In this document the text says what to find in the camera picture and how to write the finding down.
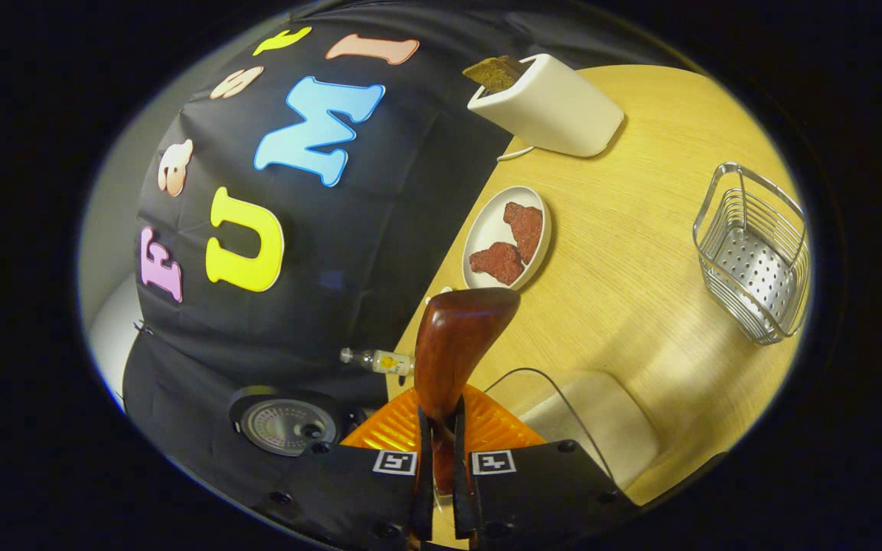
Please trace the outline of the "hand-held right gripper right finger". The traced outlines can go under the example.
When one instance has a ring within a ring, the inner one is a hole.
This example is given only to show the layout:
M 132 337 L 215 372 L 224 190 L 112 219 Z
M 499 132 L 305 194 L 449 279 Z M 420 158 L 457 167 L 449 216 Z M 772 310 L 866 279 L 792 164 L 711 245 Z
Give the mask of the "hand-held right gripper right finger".
M 547 442 L 468 385 L 455 414 L 452 513 L 475 548 L 579 548 L 637 506 L 575 439 Z

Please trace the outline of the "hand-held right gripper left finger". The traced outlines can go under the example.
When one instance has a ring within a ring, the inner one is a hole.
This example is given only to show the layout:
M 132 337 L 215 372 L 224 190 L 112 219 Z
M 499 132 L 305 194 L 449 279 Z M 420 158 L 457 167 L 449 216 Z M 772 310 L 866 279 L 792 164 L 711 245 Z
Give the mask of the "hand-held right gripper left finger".
M 432 536 L 430 423 L 407 390 L 337 444 L 316 442 L 255 504 L 281 530 L 335 550 L 410 550 Z

